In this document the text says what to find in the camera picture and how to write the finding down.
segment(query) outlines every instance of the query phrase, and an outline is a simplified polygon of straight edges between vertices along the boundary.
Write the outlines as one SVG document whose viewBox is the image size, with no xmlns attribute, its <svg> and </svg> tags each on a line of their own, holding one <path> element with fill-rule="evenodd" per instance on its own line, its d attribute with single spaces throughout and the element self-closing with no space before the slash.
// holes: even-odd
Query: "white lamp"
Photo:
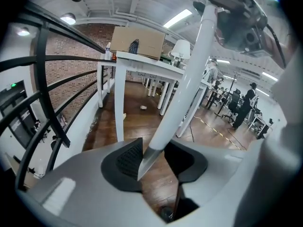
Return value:
<svg viewBox="0 0 303 227">
<path fill-rule="evenodd" d="M 190 58 L 190 43 L 187 40 L 178 40 L 170 54 L 174 57 L 188 60 Z"/>
</svg>

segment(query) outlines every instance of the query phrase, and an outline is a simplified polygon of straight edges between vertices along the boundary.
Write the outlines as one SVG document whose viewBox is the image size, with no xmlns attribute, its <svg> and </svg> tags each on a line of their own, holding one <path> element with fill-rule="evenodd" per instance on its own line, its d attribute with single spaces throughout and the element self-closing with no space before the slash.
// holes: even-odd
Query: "office chair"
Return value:
<svg viewBox="0 0 303 227">
<path fill-rule="evenodd" d="M 239 109 L 238 109 L 238 102 L 240 99 L 240 90 L 236 89 L 233 93 L 232 93 L 232 101 L 228 104 L 228 109 L 231 112 L 231 114 L 224 114 L 221 116 L 221 118 L 223 117 L 228 117 L 228 123 L 231 121 L 235 122 L 235 120 L 232 118 L 233 116 L 235 116 L 235 114 L 238 113 Z"/>
</svg>

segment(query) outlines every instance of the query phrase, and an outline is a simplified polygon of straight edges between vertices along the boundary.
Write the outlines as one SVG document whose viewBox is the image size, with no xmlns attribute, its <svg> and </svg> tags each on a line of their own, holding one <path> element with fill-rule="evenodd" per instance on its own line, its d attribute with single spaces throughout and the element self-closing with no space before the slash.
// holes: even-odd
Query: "black cable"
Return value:
<svg viewBox="0 0 303 227">
<path fill-rule="evenodd" d="M 283 54 L 283 51 L 282 51 L 282 48 L 281 48 L 281 45 L 279 43 L 279 40 L 273 30 L 273 28 L 267 24 L 266 27 L 270 30 L 271 34 L 273 35 L 274 39 L 275 39 L 275 42 L 276 42 L 276 46 L 280 52 L 280 55 L 281 55 L 281 59 L 282 59 L 282 62 L 283 62 L 283 65 L 284 65 L 284 69 L 286 68 L 286 62 L 285 62 L 285 57 L 284 57 L 284 54 Z"/>
<path fill-rule="evenodd" d="M 240 141 L 238 141 L 238 143 L 245 149 L 245 150 L 247 150 L 241 143 L 240 143 Z"/>
<path fill-rule="evenodd" d="M 193 142 L 195 142 L 193 131 L 191 129 L 191 122 L 189 123 L 189 128 L 190 128 L 190 132 L 191 132 L 191 137 L 193 138 Z"/>
</svg>

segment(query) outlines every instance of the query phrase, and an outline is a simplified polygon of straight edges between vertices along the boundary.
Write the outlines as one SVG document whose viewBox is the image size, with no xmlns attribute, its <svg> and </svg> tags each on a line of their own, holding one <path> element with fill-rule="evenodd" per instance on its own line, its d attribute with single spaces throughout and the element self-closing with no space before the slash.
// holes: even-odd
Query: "ceiling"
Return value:
<svg viewBox="0 0 303 227">
<path fill-rule="evenodd" d="M 165 32 L 166 39 L 175 43 L 178 39 L 195 44 L 201 17 L 194 9 L 193 1 L 204 0 L 31 0 L 46 10 L 61 16 L 71 12 L 76 16 L 77 24 L 107 23 L 121 26 L 147 26 Z M 256 0 L 265 11 L 268 23 L 272 26 L 279 41 L 286 42 L 289 25 L 276 4 L 271 0 Z M 169 29 L 163 25 L 184 9 L 193 14 L 179 21 Z M 230 64 L 219 63 L 219 70 L 233 77 L 235 72 L 239 82 L 249 84 L 255 81 L 258 88 L 271 94 L 270 88 L 274 80 L 262 75 L 266 72 L 276 78 L 283 73 L 270 58 L 251 58 L 221 47 L 214 41 L 212 56 L 230 61 Z"/>
</svg>

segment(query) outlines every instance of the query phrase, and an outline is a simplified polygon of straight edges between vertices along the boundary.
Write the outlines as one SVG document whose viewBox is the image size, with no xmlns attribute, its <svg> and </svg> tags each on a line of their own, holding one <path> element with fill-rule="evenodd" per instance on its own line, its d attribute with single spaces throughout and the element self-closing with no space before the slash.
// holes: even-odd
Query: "white table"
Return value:
<svg viewBox="0 0 303 227">
<path fill-rule="evenodd" d="M 257 115 L 255 115 L 254 120 L 251 122 L 251 124 L 250 124 L 250 126 L 249 126 L 249 129 L 252 127 L 252 125 L 253 125 L 253 123 L 256 121 L 256 119 L 258 119 L 258 120 L 263 124 L 263 127 L 261 128 L 261 130 L 260 130 L 260 132 L 257 134 L 257 136 L 259 136 L 259 134 L 262 132 L 262 130 L 265 128 L 266 125 L 271 129 L 271 126 L 268 125 L 263 119 L 260 119 Z"/>
<path fill-rule="evenodd" d="M 131 54 L 127 52 L 116 53 L 117 61 L 116 64 L 109 62 L 98 62 L 97 66 L 97 79 L 100 77 L 102 66 L 116 66 L 115 75 L 115 119 L 116 119 L 116 133 L 117 140 L 124 140 L 123 133 L 123 107 L 124 107 L 124 90 L 125 90 L 125 77 L 126 71 L 131 71 L 133 77 L 144 77 L 155 81 L 165 81 L 162 95 L 158 104 L 158 109 L 161 109 L 160 114 L 164 115 L 167 105 L 169 103 L 169 98 L 173 91 L 176 81 L 181 81 L 184 71 L 176 68 L 172 65 L 163 63 L 161 61 L 156 61 L 148 57 Z M 200 95 L 200 100 L 202 99 L 203 92 L 209 83 L 201 81 L 198 94 Z"/>
</svg>

